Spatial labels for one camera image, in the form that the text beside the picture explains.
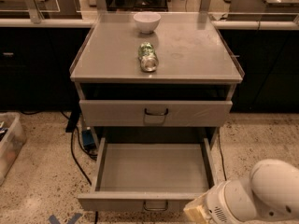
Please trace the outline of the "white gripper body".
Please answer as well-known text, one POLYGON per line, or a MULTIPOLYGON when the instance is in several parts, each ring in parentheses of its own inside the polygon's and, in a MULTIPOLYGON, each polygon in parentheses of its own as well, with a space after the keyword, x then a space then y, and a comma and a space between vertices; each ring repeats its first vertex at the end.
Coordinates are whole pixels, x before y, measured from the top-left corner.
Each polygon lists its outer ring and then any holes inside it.
POLYGON ((208 191, 205 202, 216 224, 242 224, 258 216, 248 179, 221 182, 208 191))

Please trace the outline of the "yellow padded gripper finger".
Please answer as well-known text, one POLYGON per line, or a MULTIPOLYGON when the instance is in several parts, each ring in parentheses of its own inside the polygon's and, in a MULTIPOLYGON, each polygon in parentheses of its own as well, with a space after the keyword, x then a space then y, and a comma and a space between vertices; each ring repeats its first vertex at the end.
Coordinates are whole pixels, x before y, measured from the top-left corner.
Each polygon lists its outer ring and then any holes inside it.
POLYGON ((197 224, 209 224, 211 215, 208 213, 206 196, 207 193, 204 193, 185 205, 183 211, 190 221, 197 224))

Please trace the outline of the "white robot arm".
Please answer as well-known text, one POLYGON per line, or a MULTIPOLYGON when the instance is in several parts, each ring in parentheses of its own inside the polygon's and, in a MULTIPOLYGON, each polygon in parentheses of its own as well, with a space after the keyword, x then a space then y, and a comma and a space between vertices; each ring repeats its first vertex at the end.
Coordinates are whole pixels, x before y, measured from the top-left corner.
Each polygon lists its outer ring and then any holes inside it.
POLYGON ((187 203, 184 213, 198 224, 298 219, 299 169, 285 161, 259 161, 248 176, 223 181, 187 203))

